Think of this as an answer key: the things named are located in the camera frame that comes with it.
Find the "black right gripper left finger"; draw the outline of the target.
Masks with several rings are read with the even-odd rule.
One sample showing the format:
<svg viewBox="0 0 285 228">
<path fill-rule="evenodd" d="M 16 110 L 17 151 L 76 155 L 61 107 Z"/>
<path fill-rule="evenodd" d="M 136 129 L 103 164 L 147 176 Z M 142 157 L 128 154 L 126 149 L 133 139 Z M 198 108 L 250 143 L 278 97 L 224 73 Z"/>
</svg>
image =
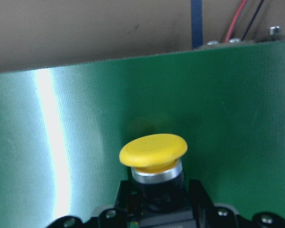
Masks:
<svg viewBox="0 0 285 228">
<path fill-rule="evenodd" d="M 96 211 L 91 218 L 83 222 L 75 216 L 57 218 L 48 228 L 137 228 L 139 226 L 139 199 L 133 193 L 133 186 L 128 180 L 119 184 L 115 202 Z"/>
</svg>

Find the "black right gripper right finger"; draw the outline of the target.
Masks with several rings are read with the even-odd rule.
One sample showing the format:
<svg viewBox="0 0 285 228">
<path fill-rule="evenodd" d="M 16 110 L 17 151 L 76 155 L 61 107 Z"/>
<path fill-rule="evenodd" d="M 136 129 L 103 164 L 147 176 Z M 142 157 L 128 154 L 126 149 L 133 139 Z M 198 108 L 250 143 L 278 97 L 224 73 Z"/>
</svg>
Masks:
<svg viewBox="0 0 285 228">
<path fill-rule="evenodd" d="M 189 181 L 189 196 L 199 228 L 285 228 L 285 218 L 272 212 L 259 212 L 248 220 L 229 206 L 214 205 L 198 180 Z"/>
</svg>

